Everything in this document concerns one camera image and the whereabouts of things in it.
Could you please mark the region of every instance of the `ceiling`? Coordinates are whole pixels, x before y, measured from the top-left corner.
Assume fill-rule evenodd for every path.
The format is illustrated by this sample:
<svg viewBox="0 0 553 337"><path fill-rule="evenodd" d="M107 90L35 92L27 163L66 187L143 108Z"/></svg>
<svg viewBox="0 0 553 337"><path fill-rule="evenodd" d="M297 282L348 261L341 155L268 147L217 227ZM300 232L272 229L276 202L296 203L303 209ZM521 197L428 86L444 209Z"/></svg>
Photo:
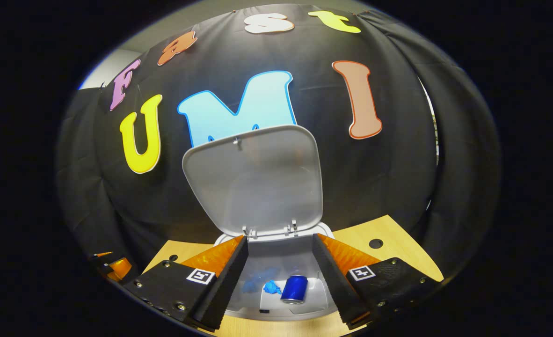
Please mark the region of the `ceiling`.
<svg viewBox="0 0 553 337"><path fill-rule="evenodd" d="M368 4L355 0L293 0L292 2L340 9L352 13L359 13L372 8ZM183 30L211 17L222 15L234 9L279 3L281 2L278 0L200 0L166 15L163 19L125 41L118 48L144 53L176 31Z"/></svg>

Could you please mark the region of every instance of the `black fabric backdrop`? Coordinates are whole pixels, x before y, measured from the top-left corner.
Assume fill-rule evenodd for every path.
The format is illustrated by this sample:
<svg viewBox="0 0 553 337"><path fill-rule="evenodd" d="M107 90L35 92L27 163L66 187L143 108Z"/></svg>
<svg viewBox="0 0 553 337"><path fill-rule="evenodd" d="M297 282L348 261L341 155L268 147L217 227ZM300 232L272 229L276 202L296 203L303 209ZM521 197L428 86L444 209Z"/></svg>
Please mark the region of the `black fabric backdrop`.
<svg viewBox="0 0 553 337"><path fill-rule="evenodd" d="M347 24L362 32L340 32L307 14L321 9L348 17ZM245 17L259 13L284 14L296 26L280 34L246 32ZM196 32L195 44L157 66L164 47L189 30ZM191 94L210 90L236 111L248 79L270 70L293 75L291 104L298 124L318 144L322 221L332 230L388 214L450 279L490 226L501 173L490 111L449 56L389 15L305 5L252 7L175 32L139 59L118 108L108 111L112 83L79 90L61 126L56 176L61 205L87 254L124 252L140 272L167 239L215 241L221 232L181 169L191 144L176 107ZM379 135L349 136L349 94L331 67L335 60L353 60L371 70L372 95L383 121ZM432 117L417 76L437 117L438 166ZM125 162L118 126L156 94L163 95L158 110L162 152L154 170L136 175ZM144 149L143 118L135 122L135 138Z"/></svg>

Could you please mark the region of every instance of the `gray lid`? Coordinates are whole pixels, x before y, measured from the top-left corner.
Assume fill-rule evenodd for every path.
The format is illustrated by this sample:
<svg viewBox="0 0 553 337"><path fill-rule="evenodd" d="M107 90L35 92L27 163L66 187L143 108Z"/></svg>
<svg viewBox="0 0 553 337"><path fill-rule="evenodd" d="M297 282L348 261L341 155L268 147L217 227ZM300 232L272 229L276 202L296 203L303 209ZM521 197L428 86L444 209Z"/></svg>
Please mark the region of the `gray lid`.
<svg viewBox="0 0 553 337"><path fill-rule="evenodd" d="M183 172L214 224L232 236L298 231L322 217L322 177L316 140L298 125L246 132L193 147Z"/></svg>

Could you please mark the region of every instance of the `blue glove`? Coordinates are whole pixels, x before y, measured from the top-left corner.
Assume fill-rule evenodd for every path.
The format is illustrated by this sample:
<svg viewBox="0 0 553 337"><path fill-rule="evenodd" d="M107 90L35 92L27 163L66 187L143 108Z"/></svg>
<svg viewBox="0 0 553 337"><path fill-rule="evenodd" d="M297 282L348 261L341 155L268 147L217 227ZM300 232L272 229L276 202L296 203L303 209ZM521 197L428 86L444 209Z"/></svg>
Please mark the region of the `blue glove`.
<svg viewBox="0 0 553 337"><path fill-rule="evenodd" d="M266 282L264 286L264 291L269 294L279 293L281 294L281 288L279 288L273 280Z"/></svg>

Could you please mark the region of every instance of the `orange gripper pad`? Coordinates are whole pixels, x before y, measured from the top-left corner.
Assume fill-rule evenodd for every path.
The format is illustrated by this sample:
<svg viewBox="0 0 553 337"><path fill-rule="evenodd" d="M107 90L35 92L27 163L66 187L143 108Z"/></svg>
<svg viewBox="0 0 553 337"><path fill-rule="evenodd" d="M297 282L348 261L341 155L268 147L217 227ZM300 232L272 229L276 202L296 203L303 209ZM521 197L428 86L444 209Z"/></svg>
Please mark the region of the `orange gripper pad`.
<svg viewBox="0 0 553 337"><path fill-rule="evenodd" d="M181 264L191 268L203 269L204 271L213 271L218 277L229 262L229 258L235 252L235 248L237 248L241 239L243 239L243 235L234 237L218 246L200 252L200 254L185 260Z"/></svg>
<svg viewBox="0 0 553 337"><path fill-rule="evenodd" d="M341 241L331 239L322 234L318 234L318 236L330 252L330 255L333 257L337 267L339 267L343 275L347 275L347 271L352 268L369 266L381 262L381 260L374 256L358 251L356 248L345 245L345 243Z"/></svg>

